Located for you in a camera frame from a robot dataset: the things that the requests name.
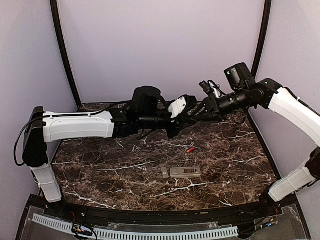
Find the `grey battery cover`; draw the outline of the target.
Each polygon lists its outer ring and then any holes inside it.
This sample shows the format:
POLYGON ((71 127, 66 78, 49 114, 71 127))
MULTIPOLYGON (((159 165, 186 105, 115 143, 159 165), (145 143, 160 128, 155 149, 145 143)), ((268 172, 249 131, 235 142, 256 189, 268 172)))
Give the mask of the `grey battery cover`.
POLYGON ((161 173, 164 179, 168 178, 168 170, 166 167, 161 167, 161 173))

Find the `white remote control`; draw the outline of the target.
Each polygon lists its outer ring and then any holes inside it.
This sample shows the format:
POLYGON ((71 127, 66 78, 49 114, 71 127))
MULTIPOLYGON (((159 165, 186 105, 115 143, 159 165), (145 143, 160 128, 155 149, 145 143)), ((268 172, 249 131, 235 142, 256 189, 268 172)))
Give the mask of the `white remote control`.
POLYGON ((171 167, 170 177, 174 179, 198 178, 201 176, 199 167, 171 167))

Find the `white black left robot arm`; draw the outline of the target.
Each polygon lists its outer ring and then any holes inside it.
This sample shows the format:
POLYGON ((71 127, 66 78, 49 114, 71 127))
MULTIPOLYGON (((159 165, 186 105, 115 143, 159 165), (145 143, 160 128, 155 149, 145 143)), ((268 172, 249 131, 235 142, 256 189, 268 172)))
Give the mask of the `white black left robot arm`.
POLYGON ((35 107, 18 135, 23 137, 23 164, 31 169, 45 199, 51 203, 51 210, 58 217, 67 218, 71 208, 62 200, 47 154, 48 143, 77 138, 119 139, 143 130, 165 130, 172 139, 195 124, 187 113, 196 105, 195 96, 182 95, 167 102, 159 89, 142 86, 134 90, 132 100, 94 112, 54 113, 35 107))

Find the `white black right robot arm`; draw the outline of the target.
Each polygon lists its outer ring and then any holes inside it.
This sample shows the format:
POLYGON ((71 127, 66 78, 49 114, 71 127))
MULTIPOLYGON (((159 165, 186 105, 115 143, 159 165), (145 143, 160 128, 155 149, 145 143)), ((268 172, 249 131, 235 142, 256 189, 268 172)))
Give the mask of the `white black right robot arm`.
MULTIPOLYGON (((261 106, 278 114, 304 132, 316 146, 320 145, 320 115, 295 96, 292 91, 278 82, 266 78, 256 82, 244 62, 224 70, 232 89, 225 94, 211 80, 202 81, 199 86, 207 94, 201 105, 193 112, 198 121, 221 122, 226 115, 239 109, 261 106)), ((309 159, 287 176, 269 186, 255 205, 255 213, 266 217, 290 194, 309 187, 320 180, 320 149, 311 152, 309 159)))

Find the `red battery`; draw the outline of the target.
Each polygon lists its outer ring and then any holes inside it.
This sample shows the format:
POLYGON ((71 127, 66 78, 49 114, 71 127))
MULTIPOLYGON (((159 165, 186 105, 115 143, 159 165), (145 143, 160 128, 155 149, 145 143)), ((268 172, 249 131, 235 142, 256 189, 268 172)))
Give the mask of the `red battery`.
POLYGON ((193 152, 194 150, 195 150, 195 148, 192 147, 192 148, 190 148, 190 149, 187 150, 187 153, 191 153, 191 152, 193 152))

